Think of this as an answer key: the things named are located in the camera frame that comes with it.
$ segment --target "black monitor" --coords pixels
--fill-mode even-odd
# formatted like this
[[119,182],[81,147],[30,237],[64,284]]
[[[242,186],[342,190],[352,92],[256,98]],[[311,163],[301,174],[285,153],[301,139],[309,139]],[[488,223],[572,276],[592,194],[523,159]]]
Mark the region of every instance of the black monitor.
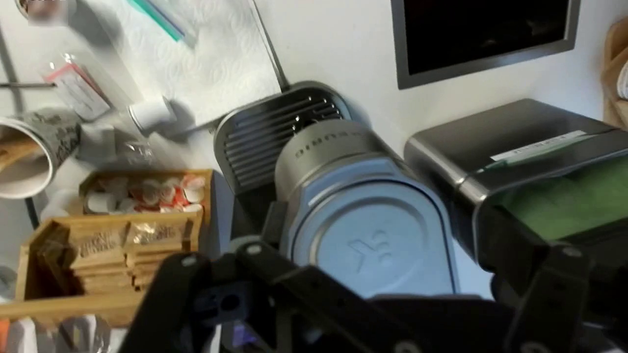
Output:
[[393,0],[399,88],[574,49],[580,0]]

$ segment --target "clutter on table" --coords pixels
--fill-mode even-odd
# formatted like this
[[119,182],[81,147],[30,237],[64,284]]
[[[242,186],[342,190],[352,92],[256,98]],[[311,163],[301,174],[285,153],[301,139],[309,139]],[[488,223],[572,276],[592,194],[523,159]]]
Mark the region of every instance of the clutter on table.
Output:
[[103,171],[81,184],[85,214],[207,214],[213,171]]

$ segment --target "screw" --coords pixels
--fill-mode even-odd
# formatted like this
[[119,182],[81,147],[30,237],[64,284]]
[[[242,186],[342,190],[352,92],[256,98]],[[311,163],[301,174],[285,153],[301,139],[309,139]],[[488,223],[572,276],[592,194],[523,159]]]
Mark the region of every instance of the screw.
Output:
[[523,353],[552,353],[546,345],[539,343],[539,341],[527,341],[521,347]]
[[421,347],[415,341],[399,341],[395,353],[421,353]]
[[262,253],[262,247],[258,243],[248,247],[248,255],[260,255],[260,253]]
[[576,249],[576,247],[566,247],[564,255],[568,255],[568,257],[584,257],[584,253],[580,249]]
[[181,261],[183,267],[193,267],[197,263],[197,257],[187,257]]

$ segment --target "monitor frame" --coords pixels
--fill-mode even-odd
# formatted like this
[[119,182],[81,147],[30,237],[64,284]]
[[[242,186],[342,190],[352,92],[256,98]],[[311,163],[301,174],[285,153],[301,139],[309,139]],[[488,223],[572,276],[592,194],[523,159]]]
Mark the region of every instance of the monitor frame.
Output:
[[490,71],[505,65],[515,65],[539,57],[548,57],[564,51],[572,51],[576,47],[578,37],[578,21],[582,12],[582,0],[570,0],[568,8],[568,23],[566,23],[566,37],[560,41],[550,41],[543,45],[523,47],[519,51],[509,51],[501,55],[491,55],[476,61],[466,61],[442,69],[411,72],[409,65],[409,43],[407,43],[407,0],[393,0],[393,29],[395,29],[395,55],[397,55],[397,82],[399,88],[413,88],[437,80],[446,80],[454,76],[464,76],[480,71]]

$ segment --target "wooden box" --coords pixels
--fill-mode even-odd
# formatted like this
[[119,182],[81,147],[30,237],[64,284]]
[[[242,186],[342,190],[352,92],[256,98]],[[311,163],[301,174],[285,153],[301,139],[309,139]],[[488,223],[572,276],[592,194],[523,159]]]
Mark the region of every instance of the wooden box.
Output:
[[[185,222],[189,243],[183,251],[199,251],[199,237],[203,229],[201,214],[130,214],[130,216],[83,216],[83,218],[54,218],[38,227],[38,231],[20,249],[17,300],[0,306],[0,318],[34,318],[36,322],[52,327],[72,316],[97,314],[113,327],[128,327],[142,304],[146,290],[130,288],[111,294],[85,294],[81,290],[62,288],[56,271],[42,267],[42,249],[52,243],[58,229],[83,229],[83,227],[117,227],[125,223],[160,223],[160,222]],[[75,231],[68,233],[64,247],[72,247]]]

